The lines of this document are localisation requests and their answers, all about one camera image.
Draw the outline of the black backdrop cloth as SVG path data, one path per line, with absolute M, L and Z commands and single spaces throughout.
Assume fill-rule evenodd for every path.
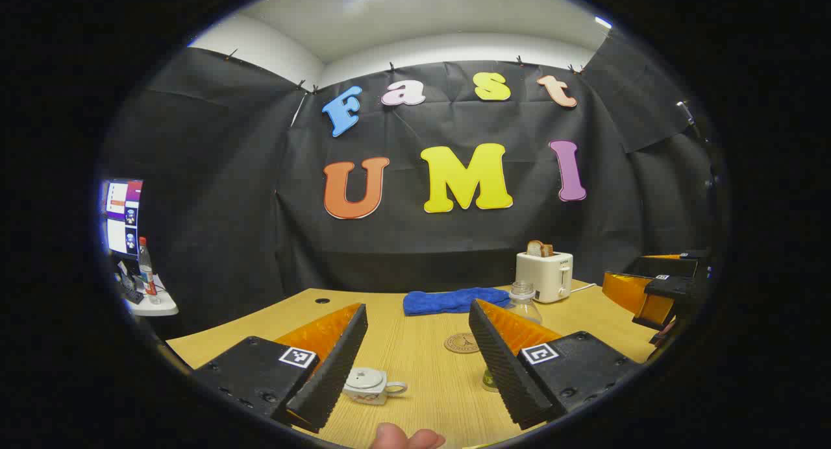
M 407 293 L 514 280 L 539 239 L 600 282 L 706 250 L 725 199 L 664 71 L 613 46 L 576 75 L 427 62 L 303 92 L 187 47 L 124 105 L 104 177 L 143 181 L 138 234 L 180 337 L 309 287 Z

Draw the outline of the white ceramic teacup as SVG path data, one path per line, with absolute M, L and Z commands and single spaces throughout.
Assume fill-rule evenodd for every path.
M 403 382 L 381 381 L 377 386 L 359 388 L 344 386 L 342 392 L 356 404 L 383 406 L 389 396 L 398 396 L 406 393 L 408 385 Z

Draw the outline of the computer monitor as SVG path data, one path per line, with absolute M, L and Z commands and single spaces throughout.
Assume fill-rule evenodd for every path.
M 143 180 L 104 179 L 100 188 L 100 234 L 111 255 L 139 260 Z

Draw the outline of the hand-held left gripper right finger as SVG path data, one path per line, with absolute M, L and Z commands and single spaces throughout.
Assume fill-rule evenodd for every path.
M 511 420 L 551 422 L 623 386 L 642 365 L 594 335 L 561 335 L 476 298 L 469 327 Z

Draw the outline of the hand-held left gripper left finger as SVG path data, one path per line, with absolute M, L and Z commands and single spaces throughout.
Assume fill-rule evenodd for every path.
M 249 336 L 191 375 L 267 419 L 318 433 L 329 421 L 368 328 L 361 303 L 267 340 Z

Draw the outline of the white teacup lid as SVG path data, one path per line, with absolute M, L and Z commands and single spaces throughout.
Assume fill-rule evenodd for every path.
M 353 367 L 347 376 L 344 388 L 356 392 L 377 393 L 380 388 L 386 386 L 386 382 L 387 375 L 384 371 L 371 367 Z

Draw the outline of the red-cap plastic bottle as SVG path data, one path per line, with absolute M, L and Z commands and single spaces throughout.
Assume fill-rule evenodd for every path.
M 155 286 L 154 269 L 145 237 L 139 238 L 139 268 L 143 282 L 143 290 L 145 290 L 145 296 L 149 299 L 149 303 L 154 305 L 162 304 Z

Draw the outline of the small white side table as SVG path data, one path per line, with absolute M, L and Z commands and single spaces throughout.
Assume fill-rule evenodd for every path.
M 172 316 L 179 312 L 178 306 L 164 287 L 158 274 L 154 274 L 155 296 L 149 295 L 143 288 L 143 282 L 133 280 L 126 284 L 117 274 L 116 292 L 121 295 L 130 314 L 142 317 Z

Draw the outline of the clear green-label water bottle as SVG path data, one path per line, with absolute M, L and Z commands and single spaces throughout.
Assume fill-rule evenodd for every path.
M 522 316 L 535 324 L 542 324 L 542 315 L 534 304 L 535 295 L 536 290 L 532 283 L 515 281 L 511 285 L 508 297 L 496 305 L 507 308 L 511 313 Z

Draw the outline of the blue towel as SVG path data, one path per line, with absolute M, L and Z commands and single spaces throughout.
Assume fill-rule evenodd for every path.
M 467 287 L 442 293 L 412 291 L 403 298 L 403 311 L 406 316 L 468 313 L 475 299 L 505 307 L 510 303 L 510 294 L 496 287 Z

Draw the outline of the round brown coaster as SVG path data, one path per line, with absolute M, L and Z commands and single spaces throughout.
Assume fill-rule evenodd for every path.
M 472 333 L 451 335 L 445 340 L 444 346 L 448 351 L 457 352 L 457 354 L 472 354 L 480 351 Z

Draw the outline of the white toaster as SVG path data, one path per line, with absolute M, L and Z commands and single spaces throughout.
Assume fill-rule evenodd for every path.
M 572 295 L 573 266 L 570 253 L 537 257 L 521 252 L 516 254 L 515 280 L 532 284 L 538 303 L 555 303 Z

